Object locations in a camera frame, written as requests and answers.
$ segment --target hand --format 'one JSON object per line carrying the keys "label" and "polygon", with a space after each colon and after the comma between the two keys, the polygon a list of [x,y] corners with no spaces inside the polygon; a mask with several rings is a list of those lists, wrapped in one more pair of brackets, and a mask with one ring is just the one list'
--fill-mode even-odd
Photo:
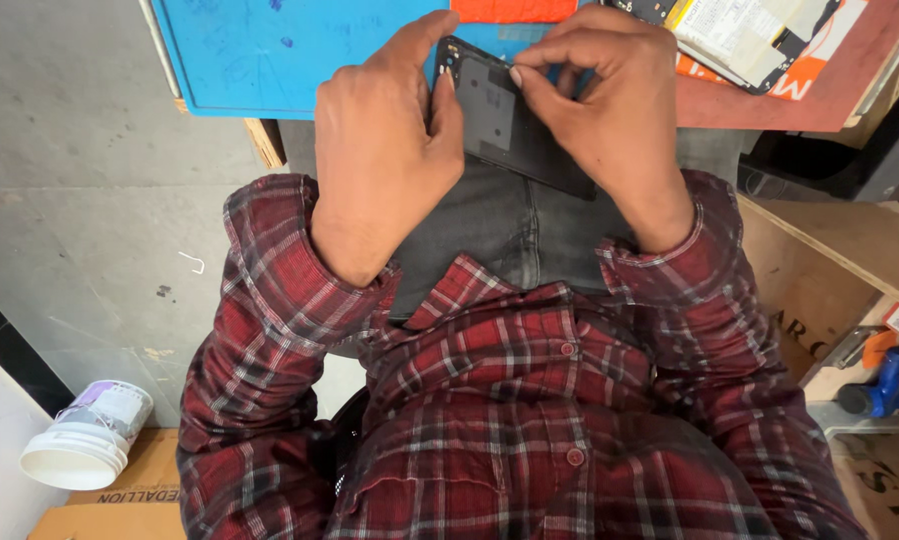
{"label": "hand", "polygon": [[[514,83],[576,163],[610,194],[642,251],[690,233],[695,210],[676,165],[676,39],[589,4],[514,57]],[[541,74],[562,65],[554,86]],[[579,75],[592,79],[574,101]]]}
{"label": "hand", "polygon": [[463,111],[449,73],[430,88],[423,62],[456,30],[437,10],[400,28],[362,65],[316,90],[320,198],[310,237],[323,263],[362,288],[463,174]]}

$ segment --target red plaid shirt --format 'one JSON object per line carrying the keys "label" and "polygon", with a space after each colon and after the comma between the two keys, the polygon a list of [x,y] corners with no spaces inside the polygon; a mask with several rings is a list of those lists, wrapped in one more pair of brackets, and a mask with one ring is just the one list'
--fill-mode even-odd
{"label": "red plaid shirt", "polygon": [[[182,397],[189,537],[864,537],[757,309],[736,199],[684,176],[691,235],[604,240],[608,294],[520,290],[460,254],[401,328],[395,262],[355,289],[313,253],[313,180],[236,191]],[[336,497],[307,460],[311,386],[352,339],[371,404]]]}

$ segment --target white plastic bucket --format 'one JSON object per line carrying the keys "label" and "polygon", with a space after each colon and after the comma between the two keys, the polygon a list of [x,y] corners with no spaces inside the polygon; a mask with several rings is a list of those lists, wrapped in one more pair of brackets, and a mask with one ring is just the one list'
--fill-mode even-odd
{"label": "white plastic bucket", "polygon": [[63,489],[101,489],[126,468],[127,455],[153,398],[121,380],[97,380],[33,437],[19,467],[33,480]]}

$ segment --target smartphone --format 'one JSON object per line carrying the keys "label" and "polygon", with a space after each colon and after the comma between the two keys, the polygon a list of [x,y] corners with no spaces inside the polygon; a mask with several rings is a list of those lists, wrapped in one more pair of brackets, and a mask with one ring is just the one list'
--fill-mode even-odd
{"label": "smartphone", "polygon": [[592,201],[597,185],[529,109],[512,64],[453,35],[436,45],[435,77],[452,75],[463,109],[463,150],[486,162]]}

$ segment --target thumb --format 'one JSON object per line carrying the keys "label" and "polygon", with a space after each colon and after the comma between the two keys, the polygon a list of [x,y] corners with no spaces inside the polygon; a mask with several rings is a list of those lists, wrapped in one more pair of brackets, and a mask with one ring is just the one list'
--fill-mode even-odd
{"label": "thumb", "polygon": [[463,162],[463,108],[456,101],[453,76],[446,71],[433,84],[431,139],[426,152],[439,161]]}
{"label": "thumb", "polygon": [[514,65],[510,69],[510,77],[522,91],[530,111],[555,133],[556,127],[566,119],[575,103],[561,96],[550,79],[528,65]]}

